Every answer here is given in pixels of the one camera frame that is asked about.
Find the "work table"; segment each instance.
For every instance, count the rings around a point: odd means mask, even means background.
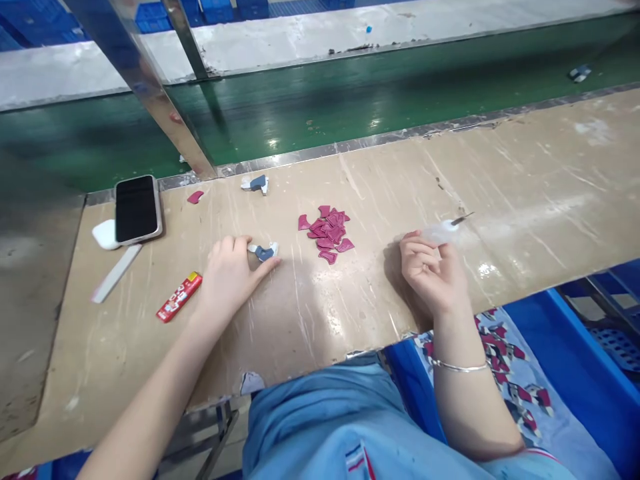
[[[414,137],[270,169],[269,194],[240,176],[162,193],[164,236],[144,244],[100,305],[90,302],[124,249],[91,236],[113,204],[86,207],[38,421],[0,443],[0,475],[94,446],[184,328],[155,312],[225,235],[277,241],[282,264],[214,348],[191,398],[239,395],[243,374],[274,385],[429,328],[401,278],[399,233],[463,213],[456,244],[475,311],[640,256],[640,91],[532,111],[493,128]],[[187,202],[196,190],[197,205]],[[297,230],[318,206],[344,210],[355,248],[334,265]]]

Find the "clothing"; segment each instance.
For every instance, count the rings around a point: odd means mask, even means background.
[[[476,464],[416,426],[379,364],[335,365],[256,395],[243,477],[573,478],[536,450]]]

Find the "small blade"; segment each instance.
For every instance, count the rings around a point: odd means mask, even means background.
[[[466,215],[463,215],[462,217],[458,217],[458,218],[456,218],[456,220],[454,220],[454,221],[452,221],[452,222],[451,222],[451,226],[452,226],[452,227],[455,227],[456,225],[458,225],[458,223],[462,223],[462,222],[464,222],[464,220],[465,220],[468,216],[473,215],[474,213],[475,213],[475,212],[471,212],[471,213],[468,213],[468,214],[466,214]]]

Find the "red gum package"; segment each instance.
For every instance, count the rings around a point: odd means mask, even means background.
[[[178,289],[169,297],[169,300],[165,302],[155,316],[162,322],[169,323],[172,318],[180,311],[182,306],[189,300],[198,287],[202,283],[202,276],[198,272],[191,272],[190,276],[184,280],[178,287]]]

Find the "silver bangle bracelet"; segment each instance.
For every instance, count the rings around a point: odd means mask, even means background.
[[[448,363],[444,363],[443,361],[436,360],[434,358],[432,358],[432,363],[437,367],[444,367],[444,368],[448,368],[449,370],[458,371],[462,373],[470,373],[472,371],[484,370],[485,368],[489,368],[488,360],[481,367],[469,367],[469,368],[456,367],[455,365],[450,365]]]

